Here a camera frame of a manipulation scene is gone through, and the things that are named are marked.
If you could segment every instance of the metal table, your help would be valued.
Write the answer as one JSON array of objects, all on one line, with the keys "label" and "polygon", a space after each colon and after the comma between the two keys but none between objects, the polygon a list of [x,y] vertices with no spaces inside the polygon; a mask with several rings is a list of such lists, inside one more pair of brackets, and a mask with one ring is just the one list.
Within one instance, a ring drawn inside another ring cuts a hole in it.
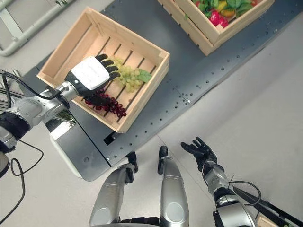
[{"label": "metal table", "polygon": [[[78,124],[57,142],[83,179],[95,180],[258,53],[302,9],[301,0],[276,0],[265,15],[205,57],[156,0],[114,1],[102,13],[168,51],[169,72],[126,134],[71,104]],[[45,84],[36,74],[45,61],[25,76],[39,91]],[[115,139],[106,145],[106,137]]]}]

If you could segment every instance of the grape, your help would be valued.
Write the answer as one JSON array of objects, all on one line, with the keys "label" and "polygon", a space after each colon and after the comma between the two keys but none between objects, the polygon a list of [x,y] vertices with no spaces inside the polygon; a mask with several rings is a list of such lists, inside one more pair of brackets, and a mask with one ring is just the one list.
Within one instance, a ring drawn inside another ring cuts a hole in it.
[{"label": "grape", "polygon": [[132,69],[129,65],[124,65],[123,59],[113,57],[112,60],[114,65],[118,67],[118,72],[120,73],[120,77],[115,78],[115,81],[125,86],[126,91],[129,93],[139,89],[143,84],[143,81],[139,78],[140,70],[138,68]]}]

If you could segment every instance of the grape leaf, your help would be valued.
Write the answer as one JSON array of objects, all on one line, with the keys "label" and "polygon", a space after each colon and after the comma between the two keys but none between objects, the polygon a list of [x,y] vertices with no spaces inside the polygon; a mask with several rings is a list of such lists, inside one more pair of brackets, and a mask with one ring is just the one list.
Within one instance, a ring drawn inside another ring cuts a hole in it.
[{"label": "grape leaf", "polygon": [[140,71],[140,75],[138,76],[139,80],[142,80],[143,82],[146,83],[152,78],[152,75],[148,71],[142,69],[139,69],[139,71]]}]

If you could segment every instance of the black cable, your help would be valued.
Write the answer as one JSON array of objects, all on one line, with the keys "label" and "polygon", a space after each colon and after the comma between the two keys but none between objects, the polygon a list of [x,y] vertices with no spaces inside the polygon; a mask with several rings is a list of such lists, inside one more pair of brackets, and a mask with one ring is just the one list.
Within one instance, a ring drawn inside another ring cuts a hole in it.
[{"label": "black cable", "polygon": [[52,100],[56,97],[58,97],[60,95],[60,91],[56,91],[54,94],[52,94],[50,97],[45,97],[40,95],[39,93],[35,92],[29,85],[27,85],[25,82],[23,82],[20,78],[16,77],[14,74],[10,73],[10,72],[4,72],[2,74],[2,79],[3,79],[3,83],[4,83],[4,87],[5,90],[7,92],[7,97],[8,97],[8,108],[11,108],[11,97],[10,97],[10,91],[9,91],[9,85],[7,82],[6,77],[9,77],[13,80],[15,80],[17,83],[21,84],[22,86],[24,86],[27,90],[29,90],[30,92],[32,92],[33,94],[35,94],[36,96],[38,96],[39,98],[43,98],[46,100]]},{"label": "black cable", "polygon": [[15,172],[14,172],[14,169],[13,169],[13,161],[15,161],[18,165],[18,168],[19,168],[19,171],[20,171],[20,176],[21,176],[21,183],[22,183],[22,195],[21,195],[21,198],[19,199],[19,201],[16,203],[16,205],[14,206],[13,209],[11,209],[11,211],[0,221],[0,225],[15,211],[15,209],[20,205],[20,203],[22,202],[24,196],[25,196],[25,184],[24,184],[24,175],[23,175],[23,172],[22,172],[22,167],[21,167],[21,164],[19,163],[19,161],[15,158],[13,158],[11,160],[11,163],[10,163],[10,169],[13,173],[13,175],[16,176]]},{"label": "black cable", "polygon": [[[24,196],[25,196],[25,184],[24,184],[24,174],[27,173],[29,170],[31,170],[32,168],[34,168],[40,161],[41,159],[43,158],[43,151],[40,150],[39,148],[36,148],[35,146],[33,145],[30,145],[28,143],[25,143],[24,141],[21,141],[20,142],[28,145],[29,147],[31,148],[34,148],[36,150],[38,150],[40,153],[41,153],[41,157],[38,159],[38,161],[36,161],[29,169],[27,169],[26,171],[23,172],[22,170],[22,167],[21,167],[21,164],[20,162],[18,161],[18,159],[16,158],[12,158],[11,162],[10,162],[10,169],[11,169],[11,172],[13,173],[14,176],[21,176],[21,184],[22,184],[22,195],[21,195],[21,198],[19,199],[19,201],[16,203],[16,205],[13,207],[13,209],[11,209],[11,211],[0,221],[0,225],[15,211],[15,209],[20,205],[20,203],[22,202]],[[15,171],[14,171],[14,168],[13,168],[13,163],[14,161],[17,163],[18,165],[18,168],[19,168],[19,171],[20,173],[19,174],[16,174]]]},{"label": "black cable", "polygon": [[258,198],[257,198],[257,200],[254,201],[253,203],[247,203],[247,204],[245,204],[245,206],[250,207],[250,206],[256,205],[257,203],[260,202],[260,200],[261,200],[261,191],[260,191],[260,189],[259,189],[256,185],[254,185],[253,183],[248,182],[248,181],[230,181],[230,183],[246,183],[246,184],[249,184],[249,185],[253,186],[253,187],[258,191]]}]

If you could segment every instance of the metal frame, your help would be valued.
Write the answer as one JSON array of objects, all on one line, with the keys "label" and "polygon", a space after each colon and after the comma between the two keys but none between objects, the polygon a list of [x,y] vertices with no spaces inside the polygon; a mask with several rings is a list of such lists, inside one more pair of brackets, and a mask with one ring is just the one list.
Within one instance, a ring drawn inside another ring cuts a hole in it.
[{"label": "metal frame", "polygon": [[1,0],[0,1],[0,18],[3,20],[5,26],[12,34],[13,42],[4,50],[0,48],[0,56],[9,56],[18,50],[21,46],[28,42],[44,25],[52,20],[56,15],[63,11],[69,4],[75,0],[67,0],[68,4],[56,4],[48,12],[46,12],[41,18],[32,24],[27,30],[22,32],[14,18],[10,15],[5,8],[14,0]]}]

